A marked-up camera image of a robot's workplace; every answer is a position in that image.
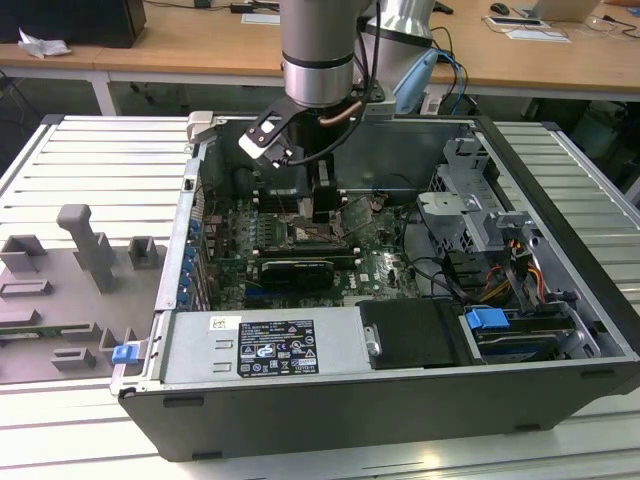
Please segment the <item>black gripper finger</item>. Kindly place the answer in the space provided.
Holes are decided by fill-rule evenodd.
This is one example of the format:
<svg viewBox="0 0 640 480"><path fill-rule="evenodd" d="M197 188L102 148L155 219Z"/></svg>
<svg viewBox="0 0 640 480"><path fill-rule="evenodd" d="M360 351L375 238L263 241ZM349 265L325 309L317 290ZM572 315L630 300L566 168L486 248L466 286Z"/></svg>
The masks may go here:
<svg viewBox="0 0 640 480"><path fill-rule="evenodd" d="M313 221L328 223L336 205L334 157L318 160L313 168Z"/></svg>

